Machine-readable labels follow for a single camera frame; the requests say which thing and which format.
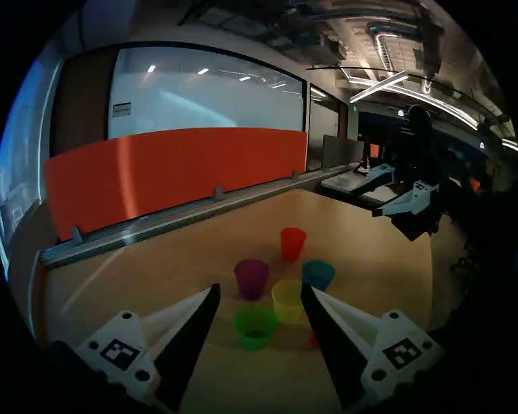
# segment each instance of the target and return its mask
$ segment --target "plastic cup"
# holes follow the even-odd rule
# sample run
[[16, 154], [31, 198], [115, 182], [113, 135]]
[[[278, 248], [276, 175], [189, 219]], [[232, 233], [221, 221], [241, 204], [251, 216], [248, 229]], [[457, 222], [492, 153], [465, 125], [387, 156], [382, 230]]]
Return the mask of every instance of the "plastic cup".
[[330, 263], [311, 260], [303, 265], [301, 281], [324, 292], [335, 275], [336, 269]]
[[232, 320], [242, 345], [256, 351], [264, 348], [278, 329], [278, 318], [270, 307], [263, 304], [246, 305]]
[[255, 259], [242, 260], [234, 268], [238, 289], [244, 299], [260, 299], [267, 279], [269, 279], [269, 265]]
[[280, 280], [272, 288], [274, 311], [285, 324], [295, 324], [301, 315], [301, 281]]
[[282, 241], [282, 258], [287, 262], [295, 262], [307, 238], [307, 233], [296, 227], [287, 227], [280, 232]]
[[316, 339], [315, 332], [311, 332], [311, 335], [309, 336], [309, 343], [315, 349], [319, 349], [320, 348], [320, 346], [318, 345], [318, 340]]

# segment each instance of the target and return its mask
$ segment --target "red cup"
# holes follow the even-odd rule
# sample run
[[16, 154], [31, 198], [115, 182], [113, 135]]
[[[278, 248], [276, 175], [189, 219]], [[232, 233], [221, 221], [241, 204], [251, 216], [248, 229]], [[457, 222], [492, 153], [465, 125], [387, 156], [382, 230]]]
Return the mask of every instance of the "red cup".
[[255, 259], [247, 259], [239, 262], [234, 268], [238, 289], [244, 299], [260, 299], [267, 279], [269, 279], [269, 265]]
[[309, 343], [311, 344], [311, 346], [315, 349], [318, 349], [319, 346], [318, 346], [318, 340], [316, 339], [316, 335], [315, 335], [315, 332], [311, 332], [311, 336], [309, 336]]
[[282, 240], [282, 258], [286, 262], [295, 262], [307, 238], [307, 233], [296, 227], [287, 227], [280, 232]]

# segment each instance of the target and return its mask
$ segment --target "tabletop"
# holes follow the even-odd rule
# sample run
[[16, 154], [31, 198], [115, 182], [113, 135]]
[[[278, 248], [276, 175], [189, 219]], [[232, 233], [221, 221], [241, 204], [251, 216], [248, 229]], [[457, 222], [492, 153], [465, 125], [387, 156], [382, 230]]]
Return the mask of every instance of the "tabletop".
[[[307, 240], [294, 264], [280, 258], [280, 231], [300, 227]], [[409, 241], [387, 217], [304, 190], [292, 190], [48, 274], [48, 334], [76, 347], [118, 311], [146, 316], [220, 282], [221, 301], [182, 413], [339, 413], [309, 322], [281, 324], [265, 349], [247, 351], [232, 327], [245, 305], [233, 268], [267, 262], [271, 287], [299, 279], [312, 259], [330, 262], [328, 294], [374, 316], [400, 309], [427, 327], [432, 301], [430, 239]]]
[[[344, 174], [336, 175], [334, 177], [326, 178], [320, 182], [321, 186], [331, 188], [332, 190], [349, 193], [353, 188], [360, 186], [366, 177], [353, 171], [345, 172]], [[373, 191], [364, 194], [366, 197], [378, 201], [389, 201], [398, 194], [387, 186], [379, 186]]]

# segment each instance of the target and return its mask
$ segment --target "red partition panel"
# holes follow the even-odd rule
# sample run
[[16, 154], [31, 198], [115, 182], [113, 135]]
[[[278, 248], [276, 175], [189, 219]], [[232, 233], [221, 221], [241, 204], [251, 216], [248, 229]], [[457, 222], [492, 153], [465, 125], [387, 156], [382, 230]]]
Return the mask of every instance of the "red partition panel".
[[148, 132], [97, 142], [44, 164], [61, 240], [305, 170], [307, 134], [266, 128]]

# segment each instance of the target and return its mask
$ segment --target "glass wall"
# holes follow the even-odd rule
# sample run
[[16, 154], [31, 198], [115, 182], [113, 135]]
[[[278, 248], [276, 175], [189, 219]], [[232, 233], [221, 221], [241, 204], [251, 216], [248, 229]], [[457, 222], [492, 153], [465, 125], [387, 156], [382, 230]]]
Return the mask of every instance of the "glass wall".
[[307, 171], [318, 170], [323, 160], [325, 135], [338, 136], [340, 101], [311, 85], [309, 112], [309, 141], [307, 142]]
[[60, 63], [60, 54], [49, 43], [25, 76], [4, 127], [0, 143], [0, 250], [5, 267], [8, 244], [17, 225], [29, 207], [42, 198], [42, 150], [48, 148], [49, 141], [45, 109], [51, 107], [48, 104]]
[[303, 130], [303, 81], [236, 57], [145, 47], [119, 52], [108, 137], [159, 130]]

